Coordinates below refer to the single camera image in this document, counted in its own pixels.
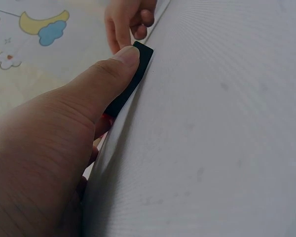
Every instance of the black rectangular pad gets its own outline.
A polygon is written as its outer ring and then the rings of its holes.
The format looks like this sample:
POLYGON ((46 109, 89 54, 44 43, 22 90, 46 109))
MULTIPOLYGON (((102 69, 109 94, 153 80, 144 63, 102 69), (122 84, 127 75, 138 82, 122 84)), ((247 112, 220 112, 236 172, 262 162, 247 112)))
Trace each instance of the black rectangular pad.
POLYGON ((110 105, 106 108, 105 114, 109 115, 113 118, 116 118, 131 94, 134 92, 138 84, 141 82, 141 80, 144 77, 145 71, 147 69, 147 66, 149 64, 149 61, 152 57, 153 54, 153 49, 143 45, 142 43, 135 42, 133 44, 137 49, 140 51, 140 62, 139 62, 139 67, 127 86, 127 88, 118 96, 116 99, 114 99, 110 105))

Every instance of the white surface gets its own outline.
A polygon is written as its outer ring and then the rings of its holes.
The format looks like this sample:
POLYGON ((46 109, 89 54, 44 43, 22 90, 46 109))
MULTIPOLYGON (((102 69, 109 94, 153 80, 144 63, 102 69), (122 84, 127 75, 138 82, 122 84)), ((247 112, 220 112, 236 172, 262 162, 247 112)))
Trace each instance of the white surface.
POLYGON ((296 0, 172 0, 148 43, 85 235, 296 237, 296 0))

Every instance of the finger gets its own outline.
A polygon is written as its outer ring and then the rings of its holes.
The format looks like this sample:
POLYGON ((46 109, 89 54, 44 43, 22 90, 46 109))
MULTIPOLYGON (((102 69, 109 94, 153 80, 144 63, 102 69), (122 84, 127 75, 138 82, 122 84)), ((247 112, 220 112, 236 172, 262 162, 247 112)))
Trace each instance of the finger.
POLYGON ((89 160, 89 163, 88 163, 88 166, 89 167, 93 162, 95 162, 95 160, 97 159, 98 157, 98 154, 99 154, 99 150, 97 147, 93 146, 92 148, 92 153, 91 153, 91 156, 90 156, 90 160, 89 160))
POLYGON ((95 125, 94 140, 98 139, 99 137, 104 135, 106 132, 108 132, 111 126, 112 126, 112 123, 107 117, 105 116, 100 117, 97 124, 95 125))
POLYGON ((54 93, 61 95, 58 101, 96 123, 110 102, 129 84, 138 65, 139 50, 129 46, 113 58, 91 66, 54 93))
POLYGON ((149 10, 142 10, 141 11, 141 17, 143 20, 143 24, 146 27, 150 27, 154 24, 154 15, 149 10))
POLYGON ((82 176, 82 178, 80 179, 80 182, 77 185, 77 188, 75 189, 77 194, 79 195, 80 201, 83 199, 83 195, 84 195, 84 191, 85 188, 87 187, 87 179, 82 176))
POLYGON ((122 49, 123 47, 131 45, 130 31, 129 31, 129 19, 125 16, 124 12, 117 14, 113 18, 115 24, 115 34, 116 40, 118 42, 119 47, 122 49))
POLYGON ((136 40, 143 40, 147 36, 147 27, 144 25, 134 27, 132 33, 136 40))
POLYGON ((113 20, 108 16, 105 17, 105 28, 110 49, 113 54, 116 54, 118 51, 120 51, 120 47, 115 35, 115 24, 113 20))

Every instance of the hand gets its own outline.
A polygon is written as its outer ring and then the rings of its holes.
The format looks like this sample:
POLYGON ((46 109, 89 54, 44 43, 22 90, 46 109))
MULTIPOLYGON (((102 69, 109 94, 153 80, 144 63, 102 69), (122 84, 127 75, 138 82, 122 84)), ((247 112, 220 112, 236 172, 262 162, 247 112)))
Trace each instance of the hand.
POLYGON ((154 23, 157 0, 111 0, 105 12, 108 42, 113 53, 131 44, 130 32, 137 40, 147 36, 154 23))
POLYGON ((81 177, 111 126, 101 115, 138 64, 126 47, 0 120, 0 237, 81 234, 81 177))

